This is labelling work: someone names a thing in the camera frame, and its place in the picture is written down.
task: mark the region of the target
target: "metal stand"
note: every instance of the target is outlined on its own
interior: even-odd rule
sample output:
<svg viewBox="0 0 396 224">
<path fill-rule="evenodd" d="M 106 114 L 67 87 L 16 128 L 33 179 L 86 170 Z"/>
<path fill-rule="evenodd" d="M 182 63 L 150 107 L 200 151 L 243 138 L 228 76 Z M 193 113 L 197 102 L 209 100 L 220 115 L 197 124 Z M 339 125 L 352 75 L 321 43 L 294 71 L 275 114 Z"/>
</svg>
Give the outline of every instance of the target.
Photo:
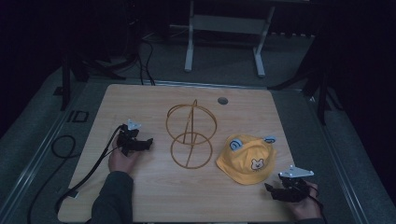
<svg viewBox="0 0 396 224">
<path fill-rule="evenodd" d="M 218 32 L 230 32 L 240 34 L 260 35 L 261 40 L 257 47 L 253 48 L 253 56 L 256 62 L 257 74 L 264 77 L 264 66 L 262 65 L 262 46 L 268 34 L 271 19 L 273 18 L 275 7 L 270 7 L 266 20 L 254 20 L 243 18 L 217 17 L 194 14 L 194 1 L 190 0 L 190 25 L 189 25 L 189 45 L 187 47 L 186 63 L 184 70 L 192 70 L 192 58 L 194 53 L 193 32 L 194 30 L 207 30 Z"/>
</svg>

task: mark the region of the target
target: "dark background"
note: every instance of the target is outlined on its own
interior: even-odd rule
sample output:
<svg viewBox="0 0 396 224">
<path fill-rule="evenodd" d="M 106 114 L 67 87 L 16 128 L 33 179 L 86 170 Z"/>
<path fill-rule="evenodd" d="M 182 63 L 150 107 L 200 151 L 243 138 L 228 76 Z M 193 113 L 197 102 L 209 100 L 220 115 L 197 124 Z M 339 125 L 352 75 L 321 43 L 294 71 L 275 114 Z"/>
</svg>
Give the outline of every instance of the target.
<svg viewBox="0 0 396 224">
<path fill-rule="evenodd" d="M 151 0 L 141 5 L 138 1 L 121 2 L 136 4 L 136 17 L 165 38 L 170 23 L 188 23 L 189 1 Z M 247 4 L 243 9 L 234 6 L 233 1 L 227 2 L 231 2 L 230 7 L 225 7 L 221 13 L 227 14 L 228 10 L 237 8 L 238 13 L 246 12 L 253 17 L 261 14 L 254 7 L 258 1 L 249 1 L 253 7 Z M 100 3 L 91 0 L 68 1 L 67 5 L 63 1 L 48 0 L 4 0 L 0 3 L 0 136 L 12 125 L 45 78 L 60 67 L 62 55 L 70 46 L 102 59 L 108 55 L 109 48 L 117 48 L 106 46 L 105 36 L 94 38 L 96 41 L 92 39 L 103 26 L 95 17 L 95 6 Z M 323 46 L 330 46 L 330 58 L 323 56 L 323 51 L 314 51 L 306 59 L 311 62 L 322 59 L 325 62 L 321 63 L 332 65 L 330 85 L 336 90 L 394 202 L 395 17 L 396 4 L 390 0 L 348 1 L 341 7 L 284 4 L 276 9 L 271 25 L 271 32 L 317 35 Z"/>
</svg>

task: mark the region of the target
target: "hand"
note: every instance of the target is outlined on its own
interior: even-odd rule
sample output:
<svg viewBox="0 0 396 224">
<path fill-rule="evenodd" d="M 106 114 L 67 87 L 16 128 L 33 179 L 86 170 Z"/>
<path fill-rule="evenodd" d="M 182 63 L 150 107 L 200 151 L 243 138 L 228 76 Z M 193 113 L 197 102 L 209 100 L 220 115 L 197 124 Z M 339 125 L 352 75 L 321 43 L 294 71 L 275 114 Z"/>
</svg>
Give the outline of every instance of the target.
<svg viewBox="0 0 396 224">
<path fill-rule="evenodd" d="M 318 185 L 305 181 L 306 184 L 312 188 L 309 190 L 309 195 L 313 198 L 317 198 Z M 308 218 L 322 218 L 320 213 L 319 205 L 310 197 L 306 197 L 299 203 L 287 203 L 291 212 L 295 215 L 297 220 L 308 219 Z"/>
<path fill-rule="evenodd" d="M 132 155 L 128 157 L 125 156 L 121 152 L 122 148 L 119 148 L 117 146 L 118 138 L 119 137 L 117 136 L 112 143 L 112 146 L 115 149 L 108 158 L 108 169 L 110 170 L 110 172 L 121 171 L 129 175 L 134 169 L 134 165 L 136 164 L 137 158 L 140 155 L 140 151 L 135 151 Z"/>
</svg>

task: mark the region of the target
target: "yellow bucket hat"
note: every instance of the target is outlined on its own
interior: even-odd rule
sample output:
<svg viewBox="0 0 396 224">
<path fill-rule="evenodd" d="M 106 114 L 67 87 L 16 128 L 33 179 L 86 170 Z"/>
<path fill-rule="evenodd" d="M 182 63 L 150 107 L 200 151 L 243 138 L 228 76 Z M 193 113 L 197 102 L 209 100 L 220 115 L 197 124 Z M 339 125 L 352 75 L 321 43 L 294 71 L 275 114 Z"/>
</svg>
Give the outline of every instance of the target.
<svg viewBox="0 0 396 224">
<path fill-rule="evenodd" d="M 243 185 L 262 182 L 274 170 L 276 150 L 262 137 L 233 134 L 227 138 L 216 164 L 234 181 Z"/>
</svg>

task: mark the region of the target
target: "dark sleeve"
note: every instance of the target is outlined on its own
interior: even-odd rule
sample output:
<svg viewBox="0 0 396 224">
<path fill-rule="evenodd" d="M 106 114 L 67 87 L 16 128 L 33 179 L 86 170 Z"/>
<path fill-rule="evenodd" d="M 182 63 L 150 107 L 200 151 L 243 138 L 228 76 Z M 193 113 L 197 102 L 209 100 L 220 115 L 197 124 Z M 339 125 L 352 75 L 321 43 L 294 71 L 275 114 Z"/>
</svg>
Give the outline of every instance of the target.
<svg viewBox="0 0 396 224">
<path fill-rule="evenodd" d="M 124 172 L 111 172 L 92 206 L 92 224 L 132 223 L 134 180 Z"/>
<path fill-rule="evenodd" d="M 323 218 L 309 218 L 297 221 L 296 224 L 324 224 Z"/>
</svg>

